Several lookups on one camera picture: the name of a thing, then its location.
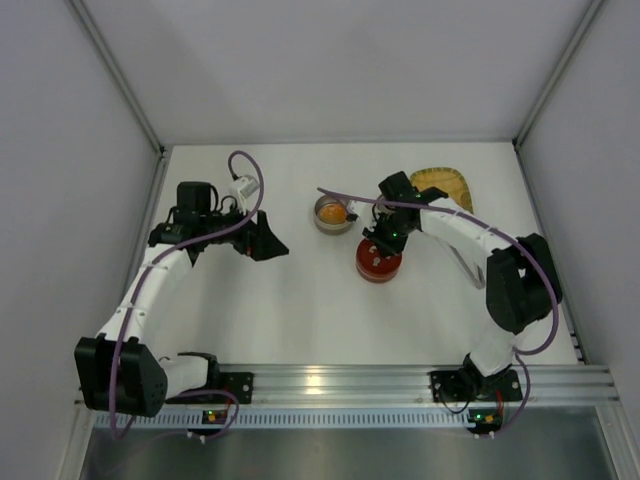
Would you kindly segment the red round lid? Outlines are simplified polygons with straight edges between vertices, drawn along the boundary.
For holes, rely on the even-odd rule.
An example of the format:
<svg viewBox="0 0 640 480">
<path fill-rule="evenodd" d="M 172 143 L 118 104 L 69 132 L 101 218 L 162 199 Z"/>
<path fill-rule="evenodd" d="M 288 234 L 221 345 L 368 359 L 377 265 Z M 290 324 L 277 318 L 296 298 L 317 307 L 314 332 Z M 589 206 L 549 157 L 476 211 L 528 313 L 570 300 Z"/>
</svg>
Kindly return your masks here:
<svg viewBox="0 0 640 480">
<path fill-rule="evenodd" d="M 363 239 L 356 249 L 357 262 L 369 265 L 400 264 L 401 266 L 402 255 L 383 256 L 372 241 Z"/>
</svg>

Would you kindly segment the red-based metal lunch tin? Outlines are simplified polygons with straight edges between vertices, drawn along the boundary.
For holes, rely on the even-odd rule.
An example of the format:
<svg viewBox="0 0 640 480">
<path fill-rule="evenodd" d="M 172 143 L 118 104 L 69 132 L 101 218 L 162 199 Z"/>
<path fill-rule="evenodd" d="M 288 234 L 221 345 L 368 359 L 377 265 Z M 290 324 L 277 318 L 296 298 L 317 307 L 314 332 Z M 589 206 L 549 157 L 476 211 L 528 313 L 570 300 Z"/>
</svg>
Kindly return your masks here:
<svg viewBox="0 0 640 480">
<path fill-rule="evenodd" d="M 400 264 L 369 265 L 357 262 L 356 270 L 358 274 L 368 282 L 386 283 L 396 277 L 400 270 Z"/>
</svg>

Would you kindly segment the metal tongs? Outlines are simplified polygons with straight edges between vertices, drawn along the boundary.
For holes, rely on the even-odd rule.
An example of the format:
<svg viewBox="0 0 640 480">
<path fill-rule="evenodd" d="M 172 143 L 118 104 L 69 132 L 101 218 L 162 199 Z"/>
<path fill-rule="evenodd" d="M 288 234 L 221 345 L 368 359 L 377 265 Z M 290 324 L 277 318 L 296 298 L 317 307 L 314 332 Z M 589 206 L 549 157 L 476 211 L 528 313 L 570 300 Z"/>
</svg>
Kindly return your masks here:
<svg viewBox="0 0 640 480">
<path fill-rule="evenodd" d="M 468 260 L 450 244 L 444 243 L 443 247 L 450 258 L 453 260 L 454 264 L 459 267 L 461 272 L 466 276 L 467 280 L 474 288 L 481 290 L 486 287 L 484 273 L 477 264 Z"/>
</svg>

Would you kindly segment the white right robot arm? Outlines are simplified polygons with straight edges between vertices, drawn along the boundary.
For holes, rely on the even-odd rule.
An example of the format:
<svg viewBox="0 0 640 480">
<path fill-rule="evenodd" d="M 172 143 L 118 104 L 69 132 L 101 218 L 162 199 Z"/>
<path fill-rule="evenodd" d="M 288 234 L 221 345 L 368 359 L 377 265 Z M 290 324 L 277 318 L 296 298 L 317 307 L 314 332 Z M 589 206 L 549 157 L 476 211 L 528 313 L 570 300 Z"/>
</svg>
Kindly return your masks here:
<svg viewBox="0 0 640 480">
<path fill-rule="evenodd" d="M 379 190 L 363 235 L 382 256 L 397 257 L 411 234 L 426 234 L 453 253 L 485 294 L 488 326 L 455 374 L 470 397 L 504 376 L 517 355 L 537 355 L 552 344 L 563 293 L 544 237 L 512 237 L 445 191 L 418 189 L 403 171 L 381 181 Z"/>
</svg>

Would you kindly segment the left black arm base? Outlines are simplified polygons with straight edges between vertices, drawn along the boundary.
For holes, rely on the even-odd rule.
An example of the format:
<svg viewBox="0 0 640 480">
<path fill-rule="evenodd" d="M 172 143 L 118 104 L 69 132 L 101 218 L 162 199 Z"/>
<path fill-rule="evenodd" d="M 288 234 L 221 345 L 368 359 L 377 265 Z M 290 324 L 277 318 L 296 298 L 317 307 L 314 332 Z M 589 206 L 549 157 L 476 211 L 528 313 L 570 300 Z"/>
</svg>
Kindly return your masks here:
<svg viewBox="0 0 640 480">
<path fill-rule="evenodd" d="M 208 379 L 204 386 L 187 390 L 177 397 L 170 398 L 167 404 L 186 405 L 214 405 L 233 404 L 234 401 L 224 391 L 233 395 L 239 404 L 246 405 L 252 402 L 254 373 L 249 371 L 231 371 L 216 374 Z"/>
</svg>

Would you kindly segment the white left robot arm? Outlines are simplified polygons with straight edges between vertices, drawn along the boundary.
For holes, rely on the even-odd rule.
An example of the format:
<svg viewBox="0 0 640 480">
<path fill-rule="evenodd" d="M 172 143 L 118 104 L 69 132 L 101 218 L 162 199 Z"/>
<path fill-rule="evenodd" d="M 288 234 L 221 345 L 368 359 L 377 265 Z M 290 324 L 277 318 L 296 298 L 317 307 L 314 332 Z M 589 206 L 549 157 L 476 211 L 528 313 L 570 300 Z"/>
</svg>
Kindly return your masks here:
<svg viewBox="0 0 640 480">
<path fill-rule="evenodd" d="M 219 387 L 220 368 L 212 354 L 159 354 L 151 342 L 171 296 L 210 245 L 231 245 L 254 261 L 288 254 L 273 234 L 264 211 L 249 207 L 260 197 L 259 181 L 234 177 L 228 211 L 207 182 L 184 181 L 167 219 L 150 233 L 142 265 L 120 305 L 93 337 L 83 337 L 74 350 L 85 405 L 139 417 L 155 416 L 163 404 L 197 390 L 207 395 Z"/>
</svg>

